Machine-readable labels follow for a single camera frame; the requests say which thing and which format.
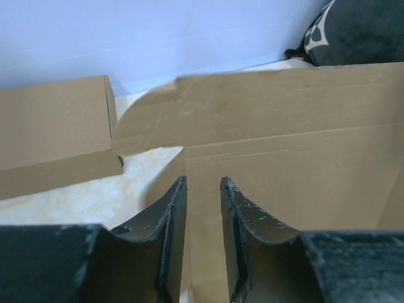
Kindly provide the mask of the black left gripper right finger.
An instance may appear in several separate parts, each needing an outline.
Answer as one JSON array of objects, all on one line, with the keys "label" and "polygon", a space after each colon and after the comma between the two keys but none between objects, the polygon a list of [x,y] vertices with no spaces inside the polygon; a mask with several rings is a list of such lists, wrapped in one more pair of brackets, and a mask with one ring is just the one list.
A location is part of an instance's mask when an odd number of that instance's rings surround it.
[{"label": "black left gripper right finger", "polygon": [[220,182],[231,302],[402,302],[401,230],[297,230]]}]

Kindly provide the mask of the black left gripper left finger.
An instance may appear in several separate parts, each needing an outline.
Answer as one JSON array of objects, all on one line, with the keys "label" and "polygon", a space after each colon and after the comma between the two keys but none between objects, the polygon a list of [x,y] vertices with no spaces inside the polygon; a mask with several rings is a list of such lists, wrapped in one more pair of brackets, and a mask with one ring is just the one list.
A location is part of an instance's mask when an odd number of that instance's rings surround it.
[{"label": "black left gripper left finger", "polygon": [[187,179],[130,220],[3,225],[2,302],[179,302]]}]

